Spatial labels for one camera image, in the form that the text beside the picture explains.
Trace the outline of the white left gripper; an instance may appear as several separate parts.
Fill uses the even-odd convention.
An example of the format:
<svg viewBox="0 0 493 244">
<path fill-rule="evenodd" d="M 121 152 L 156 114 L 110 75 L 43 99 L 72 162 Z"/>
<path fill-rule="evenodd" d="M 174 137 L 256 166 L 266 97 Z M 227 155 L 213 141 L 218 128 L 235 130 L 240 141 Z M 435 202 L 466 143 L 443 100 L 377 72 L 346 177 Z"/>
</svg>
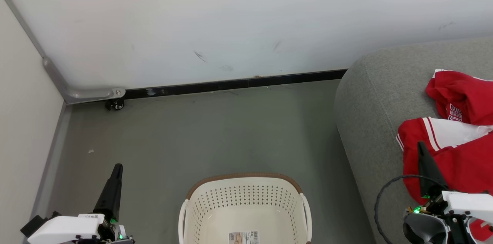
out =
<svg viewBox="0 0 493 244">
<path fill-rule="evenodd" d="M 28 244 L 134 244 L 117 223 L 121 202 L 123 165 L 115 164 L 93 209 L 94 214 L 51 218 L 39 215 L 27 223 Z"/>
</svg>

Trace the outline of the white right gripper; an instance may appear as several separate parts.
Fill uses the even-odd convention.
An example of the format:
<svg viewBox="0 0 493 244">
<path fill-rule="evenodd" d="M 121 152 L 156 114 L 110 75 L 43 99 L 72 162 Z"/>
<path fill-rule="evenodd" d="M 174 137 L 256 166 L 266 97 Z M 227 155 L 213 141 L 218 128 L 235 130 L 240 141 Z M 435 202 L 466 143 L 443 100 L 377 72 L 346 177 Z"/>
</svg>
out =
<svg viewBox="0 0 493 244">
<path fill-rule="evenodd" d="M 420 206 L 420 209 L 408 208 L 406 215 L 493 219 L 493 197 L 490 194 L 442 192 L 448 190 L 448 184 L 424 142 L 418 142 L 418 176 L 421 196 L 424 199 L 434 200 Z"/>
</svg>

